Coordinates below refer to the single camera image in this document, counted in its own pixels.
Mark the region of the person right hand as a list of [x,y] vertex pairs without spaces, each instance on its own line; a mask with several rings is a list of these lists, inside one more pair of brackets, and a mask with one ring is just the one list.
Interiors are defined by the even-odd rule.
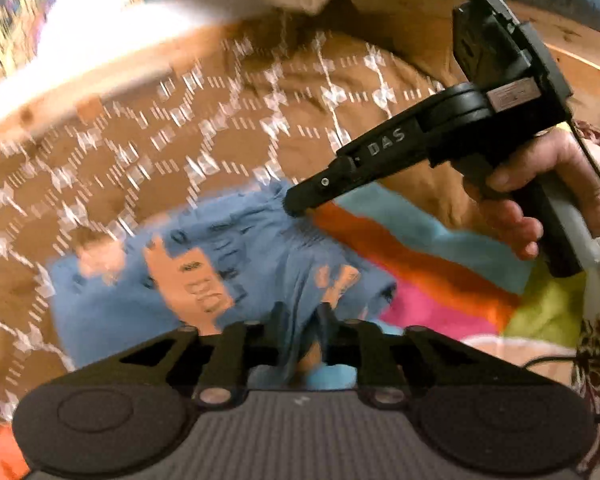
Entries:
[[[584,145],[600,168],[600,146],[591,140]],[[538,218],[526,214],[513,200],[512,192],[551,171],[569,186],[591,235],[600,237],[600,178],[576,138],[561,128],[534,139],[495,170],[483,186],[463,180],[465,192],[478,204],[486,224],[521,260],[539,255],[544,228]]]

